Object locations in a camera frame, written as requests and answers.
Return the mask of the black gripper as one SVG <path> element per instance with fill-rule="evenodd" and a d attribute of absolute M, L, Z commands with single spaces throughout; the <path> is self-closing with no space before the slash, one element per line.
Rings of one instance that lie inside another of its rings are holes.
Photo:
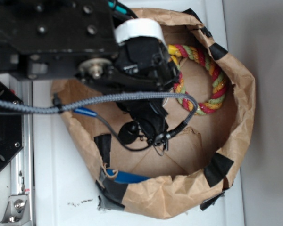
<path fill-rule="evenodd" d="M 99 77 L 94 78 L 91 68 L 82 66 L 76 77 L 104 95 L 167 92 L 179 81 L 179 70 L 164 43 L 156 38 L 138 37 L 119 45 L 118 57 L 103 64 Z"/>

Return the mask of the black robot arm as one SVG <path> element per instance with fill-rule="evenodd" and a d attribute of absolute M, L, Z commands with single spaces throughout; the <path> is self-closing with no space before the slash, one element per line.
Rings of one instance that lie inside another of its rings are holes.
<path fill-rule="evenodd" d="M 77 79 L 102 94 L 178 81 L 159 23 L 116 0 L 0 0 L 0 74 Z"/>

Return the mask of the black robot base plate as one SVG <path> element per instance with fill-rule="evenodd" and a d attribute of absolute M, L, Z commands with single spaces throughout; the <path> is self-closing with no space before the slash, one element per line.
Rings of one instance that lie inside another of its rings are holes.
<path fill-rule="evenodd" d="M 22 103 L 9 88 L 0 82 L 0 100 L 11 103 Z M 0 115 L 0 172 L 22 149 L 23 130 L 22 116 Z"/>

